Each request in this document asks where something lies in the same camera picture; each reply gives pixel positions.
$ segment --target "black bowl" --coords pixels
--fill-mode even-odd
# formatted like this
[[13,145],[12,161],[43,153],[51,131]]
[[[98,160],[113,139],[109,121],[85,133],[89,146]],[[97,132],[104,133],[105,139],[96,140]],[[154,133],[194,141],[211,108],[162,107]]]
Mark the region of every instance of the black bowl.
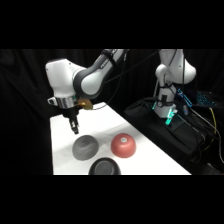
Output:
[[110,158],[101,158],[91,166],[89,175],[118,176],[121,175],[121,170],[114,160]]

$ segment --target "gray bowl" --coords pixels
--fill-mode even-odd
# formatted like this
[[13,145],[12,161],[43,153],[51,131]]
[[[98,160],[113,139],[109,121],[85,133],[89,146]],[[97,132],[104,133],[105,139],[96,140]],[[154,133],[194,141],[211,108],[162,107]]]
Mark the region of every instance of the gray bowl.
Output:
[[99,151],[99,143],[92,136],[82,136],[73,145],[73,156],[80,161],[92,159]]

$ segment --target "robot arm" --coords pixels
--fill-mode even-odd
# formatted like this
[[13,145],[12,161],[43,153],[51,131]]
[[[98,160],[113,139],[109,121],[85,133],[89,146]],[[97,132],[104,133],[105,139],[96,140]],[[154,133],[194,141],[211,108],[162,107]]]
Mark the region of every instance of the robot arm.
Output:
[[50,61],[46,65],[48,80],[54,91],[54,97],[48,103],[62,109],[63,116],[69,119],[75,134],[79,133],[79,98],[94,99],[99,96],[104,82],[128,50],[106,49],[88,69],[66,59]]
[[162,49],[160,51],[160,58],[161,65],[156,70],[160,92],[154,110],[160,118],[170,119],[169,114],[177,112],[174,104],[176,88],[172,84],[190,83],[196,76],[196,69],[184,59],[183,49]]

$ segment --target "white table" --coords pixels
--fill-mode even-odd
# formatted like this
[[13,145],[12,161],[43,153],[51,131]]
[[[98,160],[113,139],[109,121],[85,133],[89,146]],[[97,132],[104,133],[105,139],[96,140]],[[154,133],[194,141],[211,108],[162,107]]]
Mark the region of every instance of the white table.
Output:
[[[96,111],[81,110],[78,120],[80,134],[75,135],[68,119],[62,115],[51,118],[55,175],[88,175],[92,164],[105,157],[117,162],[122,175],[190,175],[109,106]],[[111,152],[111,141],[121,133],[131,135],[136,141],[136,154],[129,159],[120,159]],[[97,155],[84,162],[76,160],[72,154],[74,142],[83,135],[95,137],[100,145]]]

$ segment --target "red bowl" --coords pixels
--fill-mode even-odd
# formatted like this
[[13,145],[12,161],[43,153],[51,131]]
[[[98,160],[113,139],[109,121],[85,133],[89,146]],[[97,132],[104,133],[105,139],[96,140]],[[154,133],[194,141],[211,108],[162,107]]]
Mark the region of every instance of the red bowl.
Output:
[[119,158],[130,158],[136,152],[135,140],[128,134],[119,134],[113,139],[111,150]]

